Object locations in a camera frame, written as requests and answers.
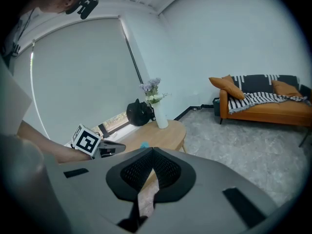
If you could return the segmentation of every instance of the black and white striped blanket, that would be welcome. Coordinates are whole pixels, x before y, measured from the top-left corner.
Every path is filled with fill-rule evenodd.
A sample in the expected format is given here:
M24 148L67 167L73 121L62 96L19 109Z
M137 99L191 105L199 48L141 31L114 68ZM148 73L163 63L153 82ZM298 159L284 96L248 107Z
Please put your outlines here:
M304 101L311 106L307 97L289 97L280 96L272 93L257 92L257 93L244 93L244 99L236 99L229 95L229 113L241 112L250 107L264 104L264 103L281 103L287 100Z

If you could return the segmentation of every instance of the roller blind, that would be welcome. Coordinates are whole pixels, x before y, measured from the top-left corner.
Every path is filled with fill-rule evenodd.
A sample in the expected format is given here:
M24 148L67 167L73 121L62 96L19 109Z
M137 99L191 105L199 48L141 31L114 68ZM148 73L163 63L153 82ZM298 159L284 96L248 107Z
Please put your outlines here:
M36 42L33 87L50 139L65 144L80 123L92 128L144 94L119 19L79 22Z

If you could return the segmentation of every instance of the purple flower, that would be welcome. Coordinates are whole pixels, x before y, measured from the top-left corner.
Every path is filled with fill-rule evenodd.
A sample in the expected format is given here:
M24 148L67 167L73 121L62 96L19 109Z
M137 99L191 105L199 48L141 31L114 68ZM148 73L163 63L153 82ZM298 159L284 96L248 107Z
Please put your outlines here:
M148 91L152 90L152 86L150 84L148 84L148 83L147 84L146 83L145 84L141 84L140 88L143 89L144 92L148 92Z
M153 90L155 87L157 87L159 83L160 83L160 78L151 79L147 83L141 84L140 88L143 89L143 91L146 93L146 92Z
M151 84L152 86L158 86L160 81L161 81L160 78L155 78L155 79L150 79L148 83Z

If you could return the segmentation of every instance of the teal object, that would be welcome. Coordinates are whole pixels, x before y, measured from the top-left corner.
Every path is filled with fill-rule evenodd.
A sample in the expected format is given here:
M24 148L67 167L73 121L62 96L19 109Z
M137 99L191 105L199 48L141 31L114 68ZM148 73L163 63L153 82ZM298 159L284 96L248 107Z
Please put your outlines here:
M142 142L140 148L148 148L150 147L150 145L148 144L148 142Z

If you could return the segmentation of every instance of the chair leg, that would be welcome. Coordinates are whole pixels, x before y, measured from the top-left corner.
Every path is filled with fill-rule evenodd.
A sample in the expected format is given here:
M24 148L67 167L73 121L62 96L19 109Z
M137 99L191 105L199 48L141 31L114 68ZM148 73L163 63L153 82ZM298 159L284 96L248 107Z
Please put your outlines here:
M299 147L301 147L303 145L303 143L306 141L307 137L309 136L309 134L311 133L311 128L309 128L307 130L306 135L303 137L303 140L301 141L301 143L299 144Z

